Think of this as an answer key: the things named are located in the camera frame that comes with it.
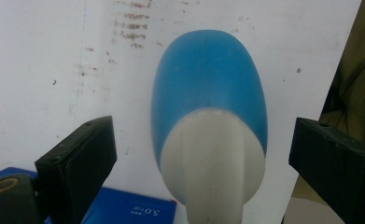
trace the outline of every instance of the black clamp jaw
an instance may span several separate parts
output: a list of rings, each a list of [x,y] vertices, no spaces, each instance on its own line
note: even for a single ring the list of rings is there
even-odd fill
[[[347,224],[365,224],[365,145],[297,118],[289,164]]]
[[[112,117],[88,121],[35,162],[0,178],[0,223],[80,223],[117,160]]]

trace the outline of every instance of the blue box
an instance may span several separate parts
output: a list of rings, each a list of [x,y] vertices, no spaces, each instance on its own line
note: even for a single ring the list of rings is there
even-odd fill
[[[14,167],[0,171],[0,177],[11,174],[35,172]],[[121,190],[101,188],[91,204],[84,224],[172,224],[176,209],[175,201],[165,201]]]

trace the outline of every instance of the blue plastic shell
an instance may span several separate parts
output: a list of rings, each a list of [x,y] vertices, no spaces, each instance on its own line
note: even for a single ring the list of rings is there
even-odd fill
[[[174,125],[200,108],[221,108],[240,118],[266,153],[267,117],[260,78],[246,48],[232,35],[200,30],[177,38],[164,52],[153,87],[152,140],[161,149]]]

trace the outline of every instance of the white tip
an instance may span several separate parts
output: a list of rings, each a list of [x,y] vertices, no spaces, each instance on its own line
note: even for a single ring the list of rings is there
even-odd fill
[[[241,120],[205,109],[188,114],[170,132],[161,174],[186,205],[190,224],[237,224],[260,186],[264,163],[258,138]]]

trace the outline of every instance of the blue surface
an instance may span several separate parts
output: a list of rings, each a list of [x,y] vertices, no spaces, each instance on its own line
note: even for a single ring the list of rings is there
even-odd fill
[[[177,38],[164,52],[152,98],[156,160],[174,125],[200,108],[239,117],[267,147],[267,116],[260,78],[245,47],[232,35],[201,30]]]
[[[0,177],[35,172],[14,167],[0,171]],[[172,224],[176,202],[150,198],[116,189],[101,188],[83,218],[83,224]]]

